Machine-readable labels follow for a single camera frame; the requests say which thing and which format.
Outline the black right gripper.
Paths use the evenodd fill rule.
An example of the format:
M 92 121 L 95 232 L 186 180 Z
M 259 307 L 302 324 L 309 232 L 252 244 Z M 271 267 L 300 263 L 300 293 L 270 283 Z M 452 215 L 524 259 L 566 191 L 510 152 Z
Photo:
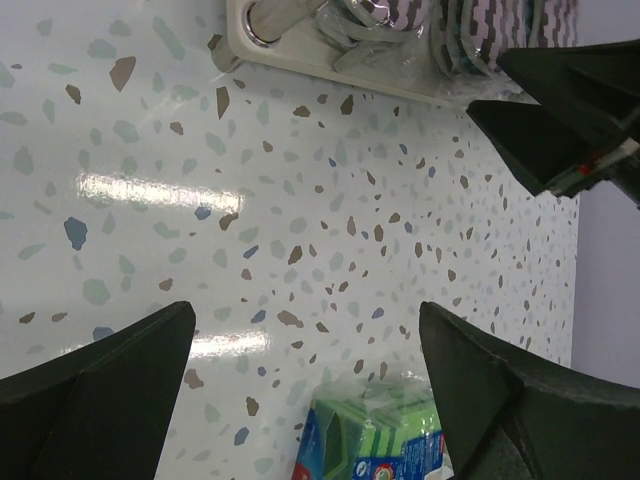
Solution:
M 639 208 L 639 42 L 513 48 L 498 65 L 541 106 L 475 100 L 467 114 L 516 180 L 556 197 L 610 182 Z M 621 126 L 596 146 L 551 113 L 567 125 Z

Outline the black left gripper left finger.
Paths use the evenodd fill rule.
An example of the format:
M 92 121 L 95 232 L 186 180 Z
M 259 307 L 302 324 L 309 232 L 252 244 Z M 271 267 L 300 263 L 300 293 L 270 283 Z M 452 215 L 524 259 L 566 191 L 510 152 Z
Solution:
M 174 302 L 2 379 L 2 478 L 154 478 L 195 326 Z

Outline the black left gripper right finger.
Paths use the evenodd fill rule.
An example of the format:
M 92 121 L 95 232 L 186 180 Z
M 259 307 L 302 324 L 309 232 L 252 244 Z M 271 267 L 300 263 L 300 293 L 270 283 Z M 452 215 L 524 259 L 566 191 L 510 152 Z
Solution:
M 434 302 L 419 333 L 457 479 L 636 479 L 639 391 L 563 367 Z

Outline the purple wavy sponge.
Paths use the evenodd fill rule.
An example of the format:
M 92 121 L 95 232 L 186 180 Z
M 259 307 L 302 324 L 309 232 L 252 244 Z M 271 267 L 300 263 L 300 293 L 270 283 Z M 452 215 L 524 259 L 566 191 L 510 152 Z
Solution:
M 444 81 L 437 95 L 457 104 L 479 100 L 531 103 L 498 66 L 511 48 L 575 47 L 577 1 L 437 1 L 430 26 L 432 56 Z

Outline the green sponge pack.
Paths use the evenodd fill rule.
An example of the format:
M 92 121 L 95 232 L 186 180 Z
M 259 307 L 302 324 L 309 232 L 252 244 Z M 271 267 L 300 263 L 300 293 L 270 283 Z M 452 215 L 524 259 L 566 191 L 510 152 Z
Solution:
M 430 383 L 337 380 L 317 387 L 294 479 L 452 479 Z

